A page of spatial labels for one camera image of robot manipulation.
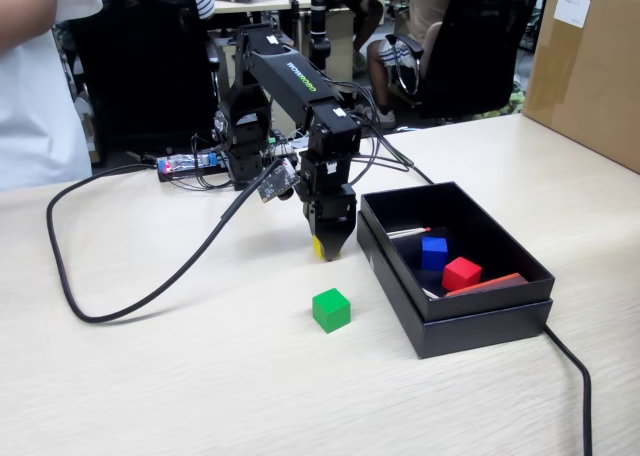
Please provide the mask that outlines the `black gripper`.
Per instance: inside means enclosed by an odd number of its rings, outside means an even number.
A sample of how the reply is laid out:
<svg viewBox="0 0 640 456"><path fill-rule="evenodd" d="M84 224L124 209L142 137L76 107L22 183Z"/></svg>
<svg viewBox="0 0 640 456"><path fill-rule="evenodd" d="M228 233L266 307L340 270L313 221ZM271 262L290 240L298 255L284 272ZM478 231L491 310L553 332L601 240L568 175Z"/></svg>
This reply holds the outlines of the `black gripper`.
<svg viewBox="0 0 640 456"><path fill-rule="evenodd" d="M312 192L303 183L299 184L299 198L303 203L303 214L312 226L312 243L316 255L333 261L351 234L351 221L356 214L356 193L351 185L323 192Z"/></svg>

